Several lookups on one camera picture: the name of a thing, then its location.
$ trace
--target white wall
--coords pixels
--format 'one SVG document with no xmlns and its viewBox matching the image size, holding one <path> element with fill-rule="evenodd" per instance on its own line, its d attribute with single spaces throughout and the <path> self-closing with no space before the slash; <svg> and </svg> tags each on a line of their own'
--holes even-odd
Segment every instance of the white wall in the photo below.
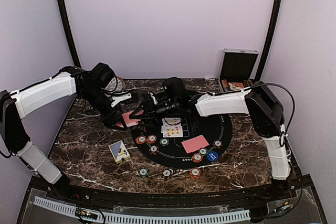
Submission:
<svg viewBox="0 0 336 224">
<path fill-rule="evenodd" d="M 23 88 L 71 64 L 56 0 L 0 0 L 0 90 Z M 69 99 L 57 101 L 24 119 L 32 141 L 46 154 L 69 105 Z M 0 150 L 7 153 L 2 140 Z M 17 157 L 0 156 L 1 223 L 16 223 L 30 177 Z"/>
<path fill-rule="evenodd" d="M 224 48 L 262 51 L 273 0 L 66 0 L 81 63 L 124 78 L 216 77 Z"/>
<path fill-rule="evenodd" d="M 290 144 L 303 173 L 313 178 L 329 223 L 336 223 L 335 54 L 335 0 L 282 0 L 262 80 L 295 96 Z M 288 118 L 290 99 L 282 101 Z"/>
</svg>

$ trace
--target black round mat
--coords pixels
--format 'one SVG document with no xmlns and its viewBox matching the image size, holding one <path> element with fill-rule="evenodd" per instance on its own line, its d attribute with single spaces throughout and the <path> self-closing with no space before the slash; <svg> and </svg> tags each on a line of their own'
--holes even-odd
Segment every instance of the black round mat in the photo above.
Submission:
<svg viewBox="0 0 336 224">
<path fill-rule="evenodd" d="M 159 153 L 157 155 L 152 155 L 149 152 L 149 149 L 152 146 L 149 143 L 139 145 L 135 142 L 138 149 L 158 164 L 182 169 L 199 167 L 210 163 L 206 156 L 203 157 L 203 160 L 200 163 L 194 163 L 192 161 L 192 156 L 195 153 L 198 153 L 198 151 L 188 154 L 181 143 L 182 141 L 203 135 L 209 143 L 209 146 L 206 147 L 208 152 L 215 151 L 221 156 L 229 146 L 232 138 L 232 123 L 227 114 L 212 115 L 208 117 L 197 115 L 195 118 L 189 120 L 181 118 L 181 125 L 183 127 L 183 137 L 169 137 L 168 146 L 162 146 L 160 144 L 160 139 L 163 137 L 161 127 L 149 127 L 146 128 L 146 132 L 132 130 L 131 133 L 134 142 L 138 136 L 155 135 L 157 140 L 153 145 L 156 145 L 159 148 Z M 216 140 L 223 142 L 221 148 L 213 147 L 213 142 Z"/>
</svg>

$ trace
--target blue poker chip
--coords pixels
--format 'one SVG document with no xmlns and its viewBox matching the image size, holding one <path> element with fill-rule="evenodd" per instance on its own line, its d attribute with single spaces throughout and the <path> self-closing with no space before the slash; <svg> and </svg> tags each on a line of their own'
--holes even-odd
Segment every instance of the blue poker chip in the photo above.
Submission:
<svg viewBox="0 0 336 224">
<path fill-rule="evenodd" d="M 217 152 L 209 152 L 206 157 L 208 158 L 209 161 L 211 162 L 216 162 L 218 160 L 219 155 Z"/>
</svg>

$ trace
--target red playing card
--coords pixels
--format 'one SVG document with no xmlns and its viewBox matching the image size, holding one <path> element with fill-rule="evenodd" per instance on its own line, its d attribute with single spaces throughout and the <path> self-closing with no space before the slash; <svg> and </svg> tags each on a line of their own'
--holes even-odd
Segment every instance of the red playing card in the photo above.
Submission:
<svg viewBox="0 0 336 224">
<path fill-rule="evenodd" d="M 209 143 L 203 135 L 199 135 L 192 139 L 183 141 L 182 145 L 187 153 L 191 153 L 198 151 L 200 148 L 207 147 Z"/>
<path fill-rule="evenodd" d="M 140 122 L 140 119 L 130 119 L 130 114 L 133 112 L 133 110 L 127 112 L 127 113 L 123 113 L 122 118 L 124 118 L 125 124 L 127 127 L 131 127 L 131 126 L 135 126 L 138 124 L 138 122 Z M 119 127 L 123 127 L 122 123 L 119 122 L 116 124 L 116 126 Z"/>
</svg>

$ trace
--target brown marble tabletop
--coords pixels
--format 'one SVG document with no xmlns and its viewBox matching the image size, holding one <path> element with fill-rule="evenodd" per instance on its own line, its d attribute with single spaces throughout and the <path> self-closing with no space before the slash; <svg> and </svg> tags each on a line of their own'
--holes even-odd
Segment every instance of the brown marble tabletop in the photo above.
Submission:
<svg viewBox="0 0 336 224">
<path fill-rule="evenodd" d="M 183 80 L 188 90 L 219 92 L 215 80 Z M 162 80 L 126 80 L 126 89 L 139 92 L 162 92 Z M 139 103 L 123 107 L 124 112 Z M 166 167 L 154 163 L 135 146 L 131 131 L 114 131 L 100 122 L 99 112 L 84 100 L 77 99 L 60 129 L 51 150 L 50 159 L 65 172 L 71 184 L 131 193 L 205 193 L 248 188 L 270 183 L 271 167 L 267 149 L 254 131 L 249 116 L 230 115 L 233 137 L 226 152 L 217 162 L 200 167 L 199 179 L 190 178 L 189 170 L 178 169 L 170 179 L 164 179 Z M 109 145 L 123 140 L 131 158 L 116 164 Z M 149 178 L 138 175 L 146 167 Z"/>
</svg>

